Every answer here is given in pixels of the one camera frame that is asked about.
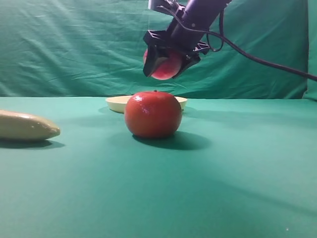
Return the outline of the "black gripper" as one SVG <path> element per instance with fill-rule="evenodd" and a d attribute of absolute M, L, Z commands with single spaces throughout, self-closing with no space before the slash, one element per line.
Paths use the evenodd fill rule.
<path fill-rule="evenodd" d="M 171 77 L 169 62 L 171 51 L 181 55 L 181 68 L 172 77 L 179 77 L 190 67 L 200 62 L 199 53 L 207 54 L 210 47 L 201 39 L 204 33 L 196 29 L 195 25 L 170 25 L 166 30 L 148 30 L 144 35 L 144 42 L 148 48 L 144 53 L 143 73 L 146 77 Z"/>

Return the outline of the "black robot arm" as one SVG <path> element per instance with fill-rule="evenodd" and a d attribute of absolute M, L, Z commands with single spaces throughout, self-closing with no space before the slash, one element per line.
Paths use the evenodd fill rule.
<path fill-rule="evenodd" d="M 169 57 L 168 51 L 180 54 L 180 69 L 173 78 L 200 61 L 199 54 L 207 54 L 211 47 L 201 41 L 214 20 L 219 17 L 220 35 L 223 36 L 224 9 L 229 0 L 190 0 L 182 5 L 175 0 L 150 0 L 148 9 L 173 16 L 166 30 L 148 30 L 143 40 L 148 54 L 143 66 L 146 77 L 152 76 Z"/>

